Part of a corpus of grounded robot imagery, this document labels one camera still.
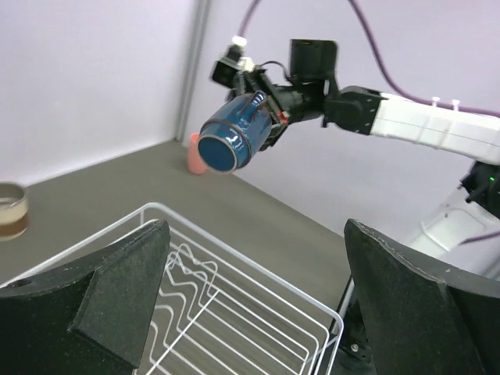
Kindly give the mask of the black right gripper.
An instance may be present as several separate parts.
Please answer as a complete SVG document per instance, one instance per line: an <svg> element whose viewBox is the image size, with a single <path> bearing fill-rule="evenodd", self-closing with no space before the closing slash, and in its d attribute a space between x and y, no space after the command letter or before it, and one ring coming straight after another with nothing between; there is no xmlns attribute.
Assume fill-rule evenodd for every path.
<svg viewBox="0 0 500 375"><path fill-rule="evenodd" d="M305 119L308 105L309 85L291 81L289 85L279 85L271 81L266 69L256 68L252 72L239 70L231 82L230 98L245 93L263 91L267 95L265 109L272 121L270 135L259 150L274 146L289 125Z"/></svg>

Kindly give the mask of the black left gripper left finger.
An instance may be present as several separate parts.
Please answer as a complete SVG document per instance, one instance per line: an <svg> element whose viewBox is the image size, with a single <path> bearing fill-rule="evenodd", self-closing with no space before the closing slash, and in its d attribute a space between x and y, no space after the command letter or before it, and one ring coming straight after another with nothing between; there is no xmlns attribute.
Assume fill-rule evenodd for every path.
<svg viewBox="0 0 500 375"><path fill-rule="evenodd" d="M140 366L170 245L153 220L1 289L3 374L130 374Z"/></svg>

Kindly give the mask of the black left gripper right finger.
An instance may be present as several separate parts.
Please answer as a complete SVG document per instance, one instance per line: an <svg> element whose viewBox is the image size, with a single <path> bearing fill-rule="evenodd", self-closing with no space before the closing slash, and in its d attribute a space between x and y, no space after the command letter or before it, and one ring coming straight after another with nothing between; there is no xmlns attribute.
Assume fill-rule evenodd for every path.
<svg viewBox="0 0 500 375"><path fill-rule="evenodd" d="M355 294L379 374L497 374L499 282L348 220Z"/></svg>

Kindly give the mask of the dark blue ceramic mug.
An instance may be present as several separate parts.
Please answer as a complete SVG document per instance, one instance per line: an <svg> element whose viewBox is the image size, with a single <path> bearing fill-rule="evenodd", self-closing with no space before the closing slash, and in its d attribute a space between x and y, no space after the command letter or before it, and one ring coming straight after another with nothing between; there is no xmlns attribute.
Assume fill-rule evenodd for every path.
<svg viewBox="0 0 500 375"><path fill-rule="evenodd" d="M260 150L272 127L266 101L262 91L239 95L203 124L197 149L210 170L233 173L245 167Z"/></svg>

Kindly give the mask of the pink plastic tumbler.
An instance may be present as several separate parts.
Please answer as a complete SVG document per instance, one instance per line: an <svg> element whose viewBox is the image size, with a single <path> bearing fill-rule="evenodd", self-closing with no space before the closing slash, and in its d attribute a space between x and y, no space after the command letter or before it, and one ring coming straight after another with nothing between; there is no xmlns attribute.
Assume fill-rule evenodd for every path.
<svg viewBox="0 0 500 375"><path fill-rule="evenodd" d="M198 153L198 138L199 133L194 133L190 136L190 143L187 150L187 167L188 170L195 175L201 175L207 170L206 165Z"/></svg>

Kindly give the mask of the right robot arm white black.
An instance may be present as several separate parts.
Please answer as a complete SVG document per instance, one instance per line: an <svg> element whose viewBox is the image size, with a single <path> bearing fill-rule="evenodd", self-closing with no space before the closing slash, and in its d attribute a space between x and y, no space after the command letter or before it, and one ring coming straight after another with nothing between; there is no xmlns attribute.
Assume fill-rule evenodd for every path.
<svg viewBox="0 0 500 375"><path fill-rule="evenodd" d="M415 100L372 89L339 89L333 41L294 39L287 84L273 84L263 65L244 53L246 41L232 39L227 57L234 95L263 90L273 129L262 143L275 145L293 123L321 117L352 133L391 138L451 152L473 160L457 189L409 236L407 245L440 255L458 245L499 235L499 117L466 111L458 101Z"/></svg>

